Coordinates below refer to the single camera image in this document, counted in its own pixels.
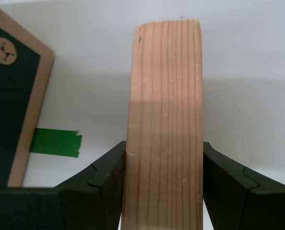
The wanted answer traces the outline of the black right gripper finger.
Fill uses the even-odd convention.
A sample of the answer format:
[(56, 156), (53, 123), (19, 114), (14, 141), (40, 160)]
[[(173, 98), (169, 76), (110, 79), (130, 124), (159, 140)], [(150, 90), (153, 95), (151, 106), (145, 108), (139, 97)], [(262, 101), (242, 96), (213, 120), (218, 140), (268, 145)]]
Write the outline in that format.
[(285, 230), (285, 185), (203, 143), (203, 195), (216, 230)]
[(0, 230), (115, 230), (125, 175), (122, 141), (55, 187), (0, 187)]

